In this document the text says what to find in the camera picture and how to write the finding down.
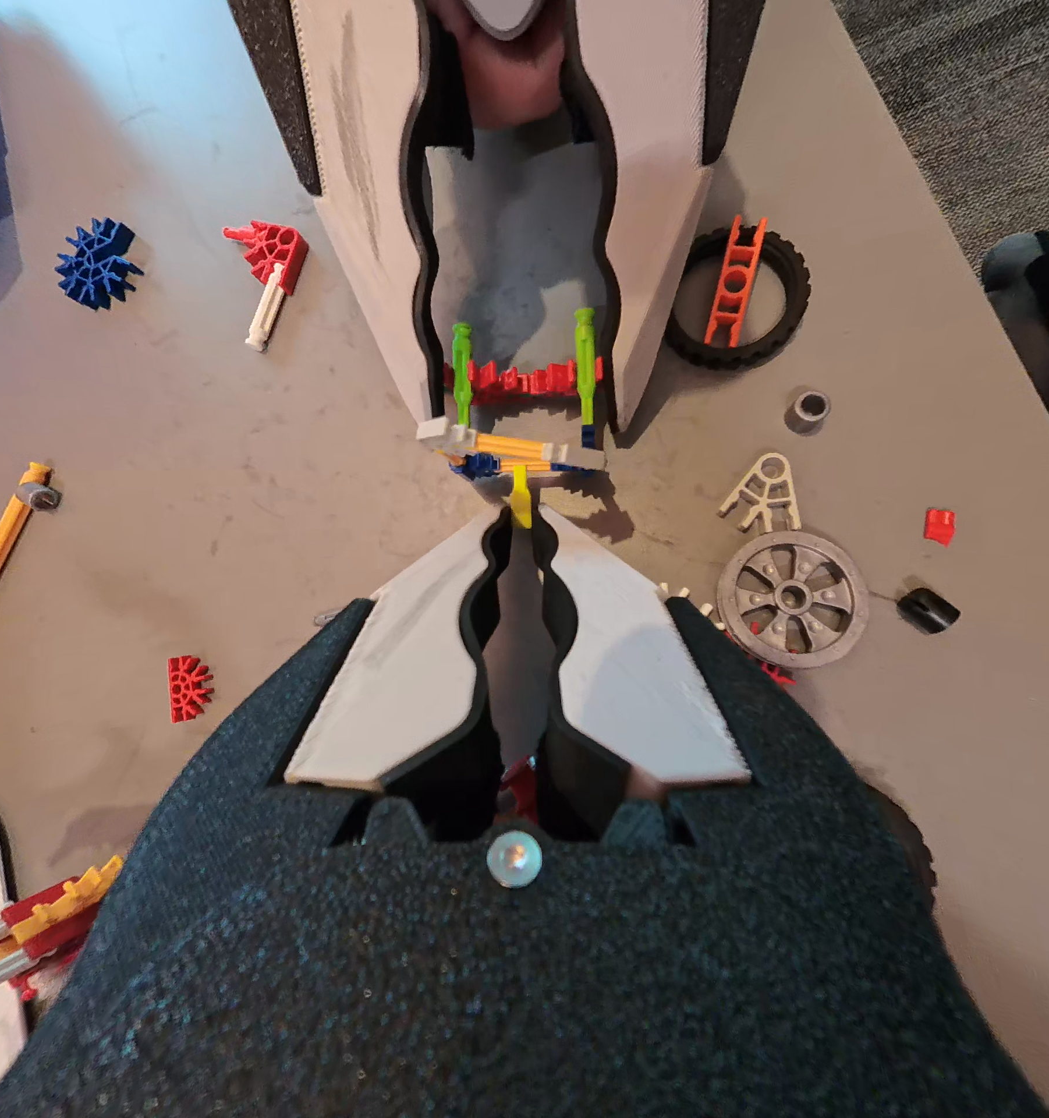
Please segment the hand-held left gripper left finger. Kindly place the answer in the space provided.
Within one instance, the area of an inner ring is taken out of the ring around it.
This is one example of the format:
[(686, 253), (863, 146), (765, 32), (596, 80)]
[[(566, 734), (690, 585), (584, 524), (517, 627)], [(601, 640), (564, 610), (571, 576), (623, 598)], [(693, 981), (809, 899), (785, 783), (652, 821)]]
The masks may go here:
[(478, 652), (462, 628), (467, 593), (490, 570), (505, 508), (486, 508), (371, 596), (369, 614), (310, 720), (285, 781), (384, 790), (464, 724)]

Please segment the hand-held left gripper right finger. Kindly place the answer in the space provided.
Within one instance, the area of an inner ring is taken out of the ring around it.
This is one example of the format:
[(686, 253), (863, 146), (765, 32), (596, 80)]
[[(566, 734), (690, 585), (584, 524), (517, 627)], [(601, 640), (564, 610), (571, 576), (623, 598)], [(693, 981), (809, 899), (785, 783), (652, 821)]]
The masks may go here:
[(558, 724), (667, 790), (748, 784), (656, 582), (549, 509), (533, 513), (531, 538)]

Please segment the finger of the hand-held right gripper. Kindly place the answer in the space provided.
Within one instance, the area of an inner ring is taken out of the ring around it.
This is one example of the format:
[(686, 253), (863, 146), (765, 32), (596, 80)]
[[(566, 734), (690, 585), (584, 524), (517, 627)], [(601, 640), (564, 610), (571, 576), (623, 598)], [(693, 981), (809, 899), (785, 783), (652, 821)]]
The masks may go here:
[(442, 416), (438, 253), (424, 188), (434, 58), (418, 1), (301, 1), (294, 29), (321, 195), (316, 210), (417, 425)]
[(590, 236), (612, 429), (629, 429), (656, 360), (713, 172), (703, 161), (709, 3), (578, 1), (569, 80), (601, 158)]

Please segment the short yellow rod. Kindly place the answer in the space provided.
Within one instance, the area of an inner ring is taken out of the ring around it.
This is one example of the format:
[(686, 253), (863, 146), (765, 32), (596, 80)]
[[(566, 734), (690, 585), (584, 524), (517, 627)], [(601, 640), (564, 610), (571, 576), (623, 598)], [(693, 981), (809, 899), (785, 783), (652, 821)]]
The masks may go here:
[(514, 461), (502, 463), (501, 472), (511, 480), (509, 494), (509, 508), (512, 517), (512, 524), (522, 530), (532, 528), (532, 498), (529, 490), (529, 473), (535, 472), (537, 463), (529, 461)]

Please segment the orange rod blue connector frame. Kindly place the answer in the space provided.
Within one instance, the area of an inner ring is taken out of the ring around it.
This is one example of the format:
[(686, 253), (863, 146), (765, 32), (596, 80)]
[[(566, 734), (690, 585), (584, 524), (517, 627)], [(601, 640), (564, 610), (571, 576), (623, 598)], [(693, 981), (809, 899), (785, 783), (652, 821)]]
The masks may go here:
[(573, 314), (575, 353), (569, 360), (575, 360), (577, 366), (577, 397), (526, 398), (499, 402), (577, 400), (579, 436), (576, 443), (526, 440), (520, 437), (481, 433), (472, 426), (474, 409), (489, 405), (472, 402), (471, 383), (466, 375), (467, 363), (472, 360), (476, 367), (483, 366), (479, 366), (474, 359), (472, 326), (464, 322), (455, 323), (452, 328), (451, 363), (444, 367), (448, 382), (446, 387), (455, 402), (456, 414), (454, 417), (442, 416), (420, 423), (417, 440), (446, 459), (453, 473), (470, 481), (505, 476), (501, 472), (502, 463), (517, 461), (537, 463), (536, 471), (529, 473), (528, 483), (532, 476), (549, 479), (561, 473), (603, 472), (606, 468), (606, 456), (598, 443), (601, 427), (595, 413), (596, 390), (603, 380), (603, 362), (597, 351), (595, 316), (595, 310), (587, 306), (577, 309)]

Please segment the multicolour toy model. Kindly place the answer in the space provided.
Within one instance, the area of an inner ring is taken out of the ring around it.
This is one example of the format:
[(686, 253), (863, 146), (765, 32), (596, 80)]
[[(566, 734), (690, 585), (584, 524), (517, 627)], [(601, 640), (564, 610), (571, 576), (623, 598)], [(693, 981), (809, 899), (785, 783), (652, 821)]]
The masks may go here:
[(0, 987), (23, 1003), (51, 993), (66, 977), (98, 918), (125, 859), (108, 859), (0, 910)]

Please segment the red connector white rod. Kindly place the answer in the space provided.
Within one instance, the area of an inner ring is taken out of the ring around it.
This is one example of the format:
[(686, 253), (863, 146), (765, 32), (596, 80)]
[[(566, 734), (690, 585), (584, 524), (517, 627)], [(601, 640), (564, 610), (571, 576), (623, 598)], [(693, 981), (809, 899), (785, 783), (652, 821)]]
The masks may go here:
[(256, 219), (247, 226), (224, 227), (223, 237), (240, 244), (243, 259), (263, 286), (246, 337), (246, 345), (262, 353), (267, 349), (285, 299), (296, 287), (308, 259), (308, 241), (294, 227)]

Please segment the orange ladder connector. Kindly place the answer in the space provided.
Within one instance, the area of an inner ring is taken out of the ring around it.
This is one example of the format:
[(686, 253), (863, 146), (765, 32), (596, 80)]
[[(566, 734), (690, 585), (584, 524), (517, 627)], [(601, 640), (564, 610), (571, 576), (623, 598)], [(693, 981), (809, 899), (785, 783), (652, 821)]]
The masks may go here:
[(705, 344), (730, 349), (739, 345), (767, 228), (768, 219), (765, 217), (753, 227), (741, 226), (740, 215), (733, 219), (713, 290)]

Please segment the grey wheel hub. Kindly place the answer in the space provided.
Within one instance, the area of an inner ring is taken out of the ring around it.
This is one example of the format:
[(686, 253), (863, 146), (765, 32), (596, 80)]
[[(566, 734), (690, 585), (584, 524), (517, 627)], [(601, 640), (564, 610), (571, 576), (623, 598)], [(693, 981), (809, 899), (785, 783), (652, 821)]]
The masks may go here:
[(843, 549), (787, 530), (755, 538), (733, 555), (715, 607), (741, 650), (774, 666), (809, 670), (856, 648), (869, 620), (869, 593)]

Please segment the grey fan connector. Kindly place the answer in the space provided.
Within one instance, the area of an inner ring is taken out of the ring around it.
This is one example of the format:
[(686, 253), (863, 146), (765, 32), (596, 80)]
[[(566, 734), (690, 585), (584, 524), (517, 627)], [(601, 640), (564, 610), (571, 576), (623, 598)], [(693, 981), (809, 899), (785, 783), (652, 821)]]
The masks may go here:
[(802, 518), (790, 459), (767, 452), (747, 468), (722, 500), (717, 515), (727, 519), (738, 512), (736, 528), (741, 533), (768, 536), (776, 531), (802, 530)]

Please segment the blue snowflake connector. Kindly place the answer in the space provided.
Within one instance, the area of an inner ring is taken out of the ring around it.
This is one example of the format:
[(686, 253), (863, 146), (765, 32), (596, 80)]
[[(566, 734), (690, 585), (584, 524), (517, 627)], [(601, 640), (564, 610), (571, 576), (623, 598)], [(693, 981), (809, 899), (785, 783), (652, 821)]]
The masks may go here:
[(58, 254), (58, 286), (67, 299), (93, 311), (108, 311), (113, 303), (124, 303), (136, 290), (131, 275), (143, 271), (127, 259), (136, 234), (126, 224), (112, 218), (94, 218), (91, 228), (77, 227), (67, 239), (70, 254)]

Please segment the small black piece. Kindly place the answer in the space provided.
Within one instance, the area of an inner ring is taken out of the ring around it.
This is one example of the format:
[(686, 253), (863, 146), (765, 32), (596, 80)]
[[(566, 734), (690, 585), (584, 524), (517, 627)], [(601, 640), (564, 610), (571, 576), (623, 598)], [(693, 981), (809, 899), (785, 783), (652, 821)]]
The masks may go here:
[(938, 635), (949, 631), (962, 613), (958, 607), (927, 587), (913, 588), (895, 601), (895, 609), (924, 635)]

